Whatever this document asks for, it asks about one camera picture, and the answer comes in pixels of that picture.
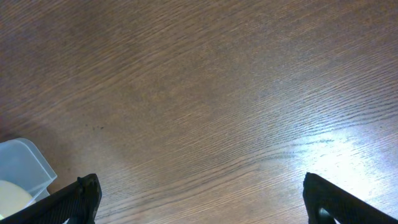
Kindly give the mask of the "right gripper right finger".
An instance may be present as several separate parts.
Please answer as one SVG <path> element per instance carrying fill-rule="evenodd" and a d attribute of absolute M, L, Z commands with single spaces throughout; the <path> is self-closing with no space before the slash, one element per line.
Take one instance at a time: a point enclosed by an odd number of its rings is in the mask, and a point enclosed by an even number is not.
<path fill-rule="evenodd" d="M 397 224 L 397 219 L 370 206 L 317 174 L 306 173 L 303 182 L 303 200 L 309 224 Z"/>

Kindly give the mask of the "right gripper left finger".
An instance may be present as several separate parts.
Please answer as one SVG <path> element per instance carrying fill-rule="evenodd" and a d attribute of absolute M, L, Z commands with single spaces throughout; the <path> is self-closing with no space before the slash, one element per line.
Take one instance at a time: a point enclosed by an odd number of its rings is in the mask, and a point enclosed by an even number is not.
<path fill-rule="evenodd" d="M 102 198 L 98 176 L 77 181 L 1 220 L 1 224 L 94 224 Z"/>

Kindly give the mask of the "yellow bowl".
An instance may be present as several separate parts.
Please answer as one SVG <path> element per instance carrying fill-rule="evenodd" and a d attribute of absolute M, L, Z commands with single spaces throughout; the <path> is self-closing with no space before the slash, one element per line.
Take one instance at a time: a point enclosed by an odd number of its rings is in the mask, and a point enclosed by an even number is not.
<path fill-rule="evenodd" d="M 9 217 L 35 203 L 26 190 L 11 182 L 1 180 L 1 219 Z"/>

